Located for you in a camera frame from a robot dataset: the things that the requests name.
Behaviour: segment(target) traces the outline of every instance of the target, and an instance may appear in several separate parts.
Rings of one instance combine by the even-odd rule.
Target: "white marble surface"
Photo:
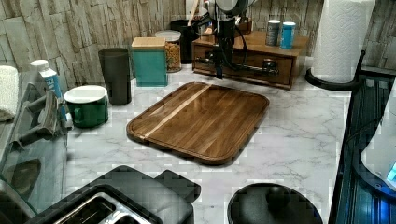
[[[266,96],[270,105],[259,129],[240,155],[222,166],[206,166],[128,139],[127,123],[179,86],[203,81]],[[133,100],[111,106],[109,121],[91,130],[69,133],[66,194],[120,165],[155,177],[172,170],[202,187],[193,203],[196,224],[228,223],[227,206],[235,192],[257,182],[296,189],[327,223],[347,119],[350,92],[325,91],[300,76],[291,91],[194,74],[186,65],[169,76],[165,88],[140,88]]]

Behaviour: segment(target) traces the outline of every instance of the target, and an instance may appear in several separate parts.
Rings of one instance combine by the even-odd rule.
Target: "glass stovetop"
[[[28,85],[0,166],[1,177],[37,213],[59,202],[64,193],[67,130],[57,101],[48,106],[50,94],[45,96]]]

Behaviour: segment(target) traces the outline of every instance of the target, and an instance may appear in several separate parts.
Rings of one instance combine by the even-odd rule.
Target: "wooden wall panel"
[[[365,40],[364,64],[396,70],[396,2],[375,1]]]
[[[35,59],[27,34],[26,26],[22,17],[3,20],[7,41],[15,58],[15,64],[19,71],[29,70],[29,63]]]
[[[295,21],[297,34],[317,36],[323,0],[258,0],[247,14],[255,30],[268,20]],[[137,36],[154,36],[170,21],[185,19],[185,0],[2,0],[0,64],[29,70],[37,59],[50,61],[67,88],[102,82],[97,52],[129,48]],[[396,2],[376,1],[365,41],[365,64],[396,69]]]

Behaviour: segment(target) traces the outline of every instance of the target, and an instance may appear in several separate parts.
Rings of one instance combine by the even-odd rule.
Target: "spice jar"
[[[155,33],[155,37],[164,37],[165,55],[166,55],[166,71],[178,72],[181,70],[181,56],[180,56],[180,37],[179,31],[159,31]]]

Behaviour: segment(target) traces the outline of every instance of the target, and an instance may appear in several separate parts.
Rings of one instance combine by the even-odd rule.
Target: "drawer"
[[[212,48],[208,46],[194,45],[193,46],[193,58],[205,58],[207,52],[211,52]],[[233,63],[241,64],[244,60],[245,53],[243,51],[235,51],[233,53]],[[290,74],[292,69],[292,58],[276,57],[265,53],[249,52],[247,54],[246,65],[262,68],[262,62],[264,60],[272,60],[276,62],[278,75],[275,77],[263,75],[261,72],[254,71],[234,71],[228,67],[223,67],[223,74],[230,75],[233,77],[242,77],[253,80],[260,80],[271,83],[279,83],[284,85],[290,84]],[[207,73],[215,75],[215,66],[205,63],[193,63],[193,68],[207,71]]]

